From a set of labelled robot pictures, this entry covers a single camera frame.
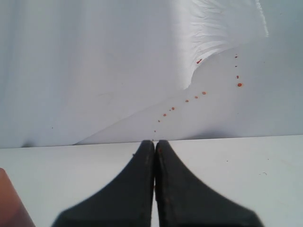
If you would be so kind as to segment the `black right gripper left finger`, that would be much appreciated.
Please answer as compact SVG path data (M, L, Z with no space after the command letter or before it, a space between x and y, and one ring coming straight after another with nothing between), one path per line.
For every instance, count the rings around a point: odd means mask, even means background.
M141 142L126 167L104 188L63 211L54 227L149 227L154 189L154 143Z

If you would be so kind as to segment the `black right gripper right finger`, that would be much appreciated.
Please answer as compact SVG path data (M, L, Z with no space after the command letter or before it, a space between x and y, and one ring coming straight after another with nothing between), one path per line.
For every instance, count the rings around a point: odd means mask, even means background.
M256 213L199 180L166 140L155 151L155 194L161 227L261 227Z

